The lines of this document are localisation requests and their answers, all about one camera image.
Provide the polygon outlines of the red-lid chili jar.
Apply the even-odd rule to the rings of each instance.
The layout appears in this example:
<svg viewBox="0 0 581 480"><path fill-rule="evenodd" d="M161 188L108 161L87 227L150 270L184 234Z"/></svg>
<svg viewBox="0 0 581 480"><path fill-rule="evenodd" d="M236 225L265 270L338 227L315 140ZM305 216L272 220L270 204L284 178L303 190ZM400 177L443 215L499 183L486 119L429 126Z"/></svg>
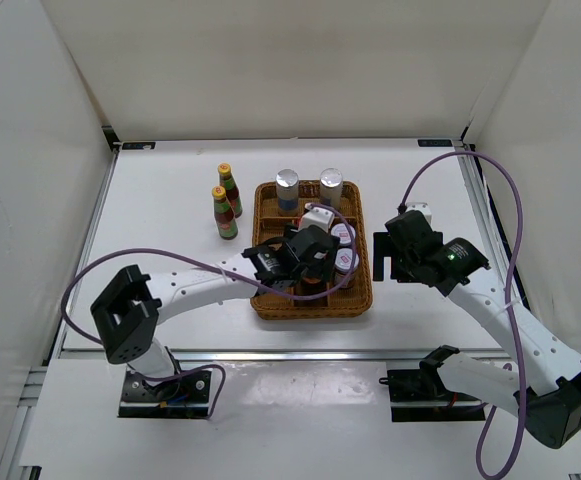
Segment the red-lid chili jar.
<svg viewBox="0 0 581 480"><path fill-rule="evenodd" d="M309 274L301 279L300 286L304 295L313 295L327 289L327 282L316 274Z"/></svg>

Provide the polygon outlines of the white-lid spice jar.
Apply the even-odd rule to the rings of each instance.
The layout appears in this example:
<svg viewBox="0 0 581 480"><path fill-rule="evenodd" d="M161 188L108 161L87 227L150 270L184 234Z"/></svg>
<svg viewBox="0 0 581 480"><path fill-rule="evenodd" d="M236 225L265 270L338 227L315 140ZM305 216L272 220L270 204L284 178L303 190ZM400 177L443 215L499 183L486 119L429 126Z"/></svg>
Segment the white-lid spice jar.
<svg viewBox="0 0 581 480"><path fill-rule="evenodd" d="M353 258L351 248L340 248L335 257L333 281L342 290L350 289L359 267L359 256Z"/></svg>
<svg viewBox="0 0 581 480"><path fill-rule="evenodd" d="M351 248L356 239L355 229L352 226L347 227L343 223L333 225L330 229L330 235L339 240L340 248Z"/></svg>

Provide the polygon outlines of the blue-label pellet jar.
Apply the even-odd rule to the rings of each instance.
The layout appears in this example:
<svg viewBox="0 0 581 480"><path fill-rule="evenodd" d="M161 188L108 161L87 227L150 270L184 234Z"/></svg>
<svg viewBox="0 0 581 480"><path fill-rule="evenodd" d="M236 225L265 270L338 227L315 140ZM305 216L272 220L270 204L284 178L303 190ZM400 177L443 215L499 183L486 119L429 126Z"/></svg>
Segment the blue-label pellet jar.
<svg viewBox="0 0 581 480"><path fill-rule="evenodd" d="M276 175L276 195L279 212L294 216L299 208L299 176L292 169L280 170Z"/></svg>
<svg viewBox="0 0 581 480"><path fill-rule="evenodd" d="M339 210L343 183L343 175L340 170L336 168L323 170L319 178L320 203Z"/></svg>

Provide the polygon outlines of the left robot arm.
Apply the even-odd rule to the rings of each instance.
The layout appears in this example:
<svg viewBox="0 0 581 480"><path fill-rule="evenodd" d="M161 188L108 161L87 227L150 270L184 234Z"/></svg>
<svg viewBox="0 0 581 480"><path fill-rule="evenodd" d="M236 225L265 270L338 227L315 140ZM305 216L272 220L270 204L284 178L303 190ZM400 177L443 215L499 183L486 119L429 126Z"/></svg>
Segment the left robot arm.
<svg viewBox="0 0 581 480"><path fill-rule="evenodd" d="M333 270L339 240L317 226L245 249L207 269L149 275L138 265L117 272L90 307L109 363L126 364L145 378L158 400L180 386L174 361L154 338L158 325L211 304L285 294L306 277Z"/></svg>

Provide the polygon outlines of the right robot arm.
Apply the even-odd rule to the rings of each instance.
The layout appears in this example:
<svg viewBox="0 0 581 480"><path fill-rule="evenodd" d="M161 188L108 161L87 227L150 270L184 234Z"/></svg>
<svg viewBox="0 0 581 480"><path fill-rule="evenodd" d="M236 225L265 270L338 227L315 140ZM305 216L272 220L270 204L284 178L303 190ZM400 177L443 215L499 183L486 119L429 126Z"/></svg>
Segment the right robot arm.
<svg viewBox="0 0 581 480"><path fill-rule="evenodd" d="M423 213L407 210L374 233L373 278L437 290L476 320L518 368L506 373L443 345L420 361L409 383L425 397L478 398L519 418L551 449L581 430L581 354L506 294L488 259L469 241L445 242Z"/></svg>

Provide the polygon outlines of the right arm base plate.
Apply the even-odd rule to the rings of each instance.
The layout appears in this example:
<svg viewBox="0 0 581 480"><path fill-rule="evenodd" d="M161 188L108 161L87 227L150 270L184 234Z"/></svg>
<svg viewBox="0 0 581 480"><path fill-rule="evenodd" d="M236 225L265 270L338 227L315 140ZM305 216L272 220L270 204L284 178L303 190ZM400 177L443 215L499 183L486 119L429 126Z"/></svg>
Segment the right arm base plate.
<svg viewBox="0 0 581 480"><path fill-rule="evenodd" d="M485 404L475 397L424 383L418 368L386 365L378 383L387 391L393 423L482 422Z"/></svg>

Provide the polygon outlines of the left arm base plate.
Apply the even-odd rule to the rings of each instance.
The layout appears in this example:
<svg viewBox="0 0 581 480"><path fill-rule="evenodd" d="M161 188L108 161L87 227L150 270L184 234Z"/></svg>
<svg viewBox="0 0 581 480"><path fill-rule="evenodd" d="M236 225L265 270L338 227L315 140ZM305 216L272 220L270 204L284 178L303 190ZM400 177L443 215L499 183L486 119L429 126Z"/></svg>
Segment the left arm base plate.
<svg viewBox="0 0 581 480"><path fill-rule="evenodd" d="M150 385L136 372L124 377L118 417L130 419L205 419L210 410L212 373L202 369L164 384Z"/></svg>

